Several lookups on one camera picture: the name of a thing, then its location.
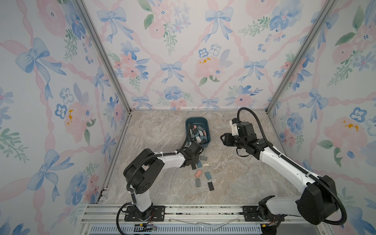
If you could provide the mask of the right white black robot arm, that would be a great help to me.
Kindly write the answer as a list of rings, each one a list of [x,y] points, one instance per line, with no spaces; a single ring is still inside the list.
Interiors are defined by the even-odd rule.
[[[347,211],[337,195],[334,180],[301,167],[275,148],[253,110],[241,107],[230,126],[232,132],[220,137],[225,146],[245,150],[244,157],[253,156],[269,165],[301,193],[299,198],[270,195],[261,200],[256,214],[266,222],[264,228],[278,228],[287,216],[301,217],[312,225],[324,222],[341,226],[347,222]]]

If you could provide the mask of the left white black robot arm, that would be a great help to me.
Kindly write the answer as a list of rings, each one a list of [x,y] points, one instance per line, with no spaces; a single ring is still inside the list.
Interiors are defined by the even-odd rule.
[[[149,189],[162,170],[182,168],[199,162],[199,157],[207,144],[193,141],[186,146],[187,143],[188,138],[180,149],[165,153],[146,148],[123,171],[127,182],[126,189],[132,197],[132,202],[123,204],[117,212],[116,227],[121,235],[125,234],[119,224],[122,212],[125,213],[123,220],[126,222],[150,224],[164,221],[165,206],[156,206],[152,203]]]

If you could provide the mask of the teal eraser lower centre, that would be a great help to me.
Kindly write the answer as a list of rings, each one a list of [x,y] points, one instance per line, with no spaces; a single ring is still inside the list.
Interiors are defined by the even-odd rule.
[[[208,179],[208,180],[211,180],[212,179],[212,176],[211,176],[211,174],[207,171],[207,172],[205,172],[205,176],[206,176],[206,178]]]

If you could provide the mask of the grey eraser bottom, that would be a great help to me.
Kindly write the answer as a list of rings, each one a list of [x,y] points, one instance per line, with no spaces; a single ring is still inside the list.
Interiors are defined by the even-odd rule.
[[[196,180],[195,180],[195,186],[196,187],[201,187],[201,181],[200,181],[200,179],[198,179],[198,178],[196,178]]]

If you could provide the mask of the dark teal storage box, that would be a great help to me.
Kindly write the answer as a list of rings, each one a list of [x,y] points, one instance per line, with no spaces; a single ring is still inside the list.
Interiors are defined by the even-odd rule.
[[[185,122],[187,143],[196,142],[206,148],[211,142],[208,120],[204,117],[189,117]]]

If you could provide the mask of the black eraser bottom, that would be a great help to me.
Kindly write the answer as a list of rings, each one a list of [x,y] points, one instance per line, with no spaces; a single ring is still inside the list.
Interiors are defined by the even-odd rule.
[[[209,182],[209,183],[208,183],[208,187],[209,187],[209,190],[210,190],[210,191],[214,191],[214,186],[213,186],[213,183],[212,183],[212,182]]]

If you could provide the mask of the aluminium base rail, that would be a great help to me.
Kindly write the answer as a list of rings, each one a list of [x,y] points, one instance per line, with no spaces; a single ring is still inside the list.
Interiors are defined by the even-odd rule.
[[[119,204],[91,204],[80,222],[78,235],[262,235],[262,221],[248,218],[241,204],[166,204],[163,221],[153,218],[145,231],[140,222],[117,216]]]

